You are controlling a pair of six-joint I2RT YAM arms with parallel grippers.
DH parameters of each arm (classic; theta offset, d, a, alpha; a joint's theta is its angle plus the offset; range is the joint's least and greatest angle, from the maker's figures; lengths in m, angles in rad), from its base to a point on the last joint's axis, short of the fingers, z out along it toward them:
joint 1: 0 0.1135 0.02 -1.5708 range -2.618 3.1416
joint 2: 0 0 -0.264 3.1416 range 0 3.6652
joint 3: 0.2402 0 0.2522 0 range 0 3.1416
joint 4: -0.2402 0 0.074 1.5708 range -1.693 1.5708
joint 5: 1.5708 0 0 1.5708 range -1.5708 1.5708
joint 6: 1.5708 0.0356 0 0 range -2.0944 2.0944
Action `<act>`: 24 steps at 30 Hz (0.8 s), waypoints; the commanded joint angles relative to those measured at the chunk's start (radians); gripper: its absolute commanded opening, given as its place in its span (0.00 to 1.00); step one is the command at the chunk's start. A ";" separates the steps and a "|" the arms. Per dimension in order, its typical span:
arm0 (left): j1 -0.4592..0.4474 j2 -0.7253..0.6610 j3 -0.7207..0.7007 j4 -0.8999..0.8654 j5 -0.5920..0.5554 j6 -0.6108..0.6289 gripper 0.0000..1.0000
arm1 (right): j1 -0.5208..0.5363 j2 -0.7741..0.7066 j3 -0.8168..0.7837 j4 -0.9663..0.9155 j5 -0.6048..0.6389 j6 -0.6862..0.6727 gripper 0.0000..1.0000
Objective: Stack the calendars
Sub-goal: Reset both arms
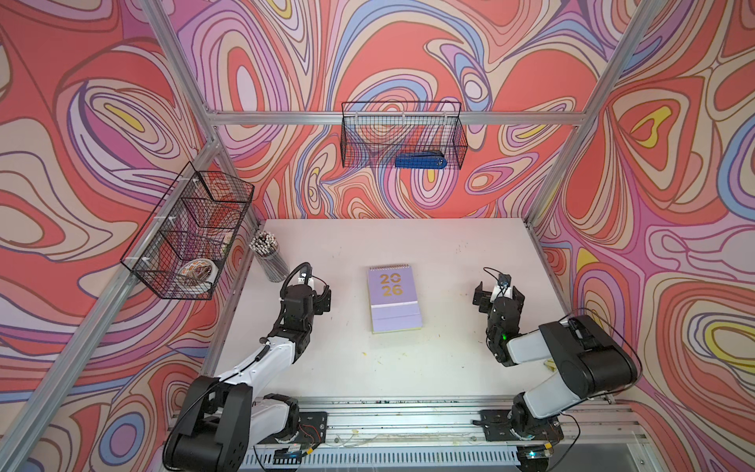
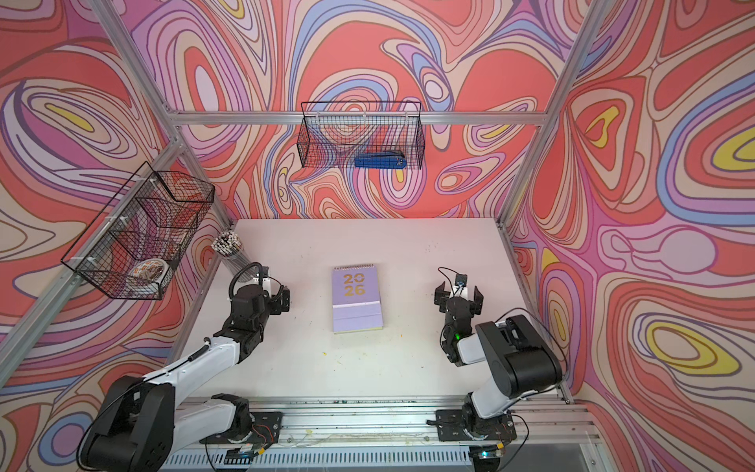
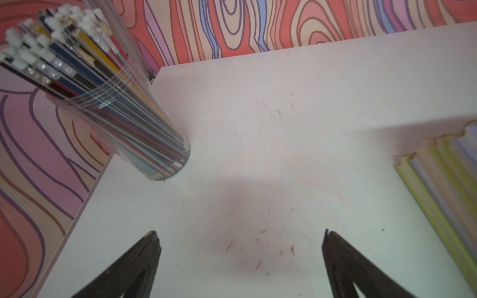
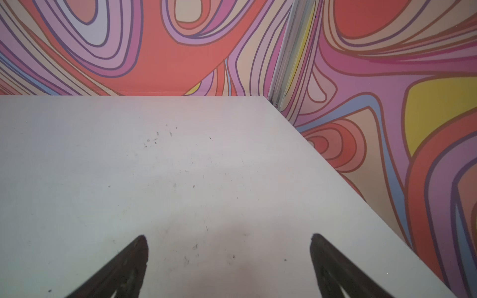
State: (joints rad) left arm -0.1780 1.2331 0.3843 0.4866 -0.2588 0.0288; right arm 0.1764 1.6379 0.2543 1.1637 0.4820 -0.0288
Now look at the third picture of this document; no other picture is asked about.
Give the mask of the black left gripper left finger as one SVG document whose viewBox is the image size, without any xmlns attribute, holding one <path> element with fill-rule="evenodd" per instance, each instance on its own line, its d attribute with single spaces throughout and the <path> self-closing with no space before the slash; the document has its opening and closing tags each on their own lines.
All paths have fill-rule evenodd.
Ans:
<svg viewBox="0 0 477 298">
<path fill-rule="evenodd" d="M 148 298 L 160 255 L 160 239 L 150 231 L 74 297 Z"/>
</svg>

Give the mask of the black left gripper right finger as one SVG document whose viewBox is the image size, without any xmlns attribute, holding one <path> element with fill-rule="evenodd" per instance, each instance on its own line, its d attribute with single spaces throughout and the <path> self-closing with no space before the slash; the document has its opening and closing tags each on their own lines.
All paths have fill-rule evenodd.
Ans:
<svg viewBox="0 0 477 298">
<path fill-rule="evenodd" d="M 322 253 L 334 298 L 357 298 L 356 289 L 366 298 L 414 296 L 334 231 L 325 231 Z"/>
</svg>

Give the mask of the green desk calendar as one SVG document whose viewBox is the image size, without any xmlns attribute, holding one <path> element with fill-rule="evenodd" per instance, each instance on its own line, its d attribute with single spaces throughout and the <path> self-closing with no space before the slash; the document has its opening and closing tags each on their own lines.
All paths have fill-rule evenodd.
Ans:
<svg viewBox="0 0 477 298">
<path fill-rule="evenodd" d="M 395 165 L 395 169 L 475 293 L 477 264 L 463 238 L 458 235 L 454 225 L 448 221 L 448 217 L 437 203 L 435 192 L 428 188 L 430 180 L 422 176 L 424 169 L 422 166 L 414 166 L 414 159 L 409 155 L 402 157 Z"/>
<path fill-rule="evenodd" d="M 443 159 L 462 183 L 469 188 L 477 187 L 477 168 L 474 168 L 469 159 L 453 143 L 458 134 L 446 134 L 437 138 L 438 150 Z"/>
<path fill-rule="evenodd" d="M 460 200 L 477 216 L 477 171 L 457 144 L 459 135 L 442 135 L 427 140 L 427 146 L 437 154 L 438 163 L 451 182 Z"/>
</svg>

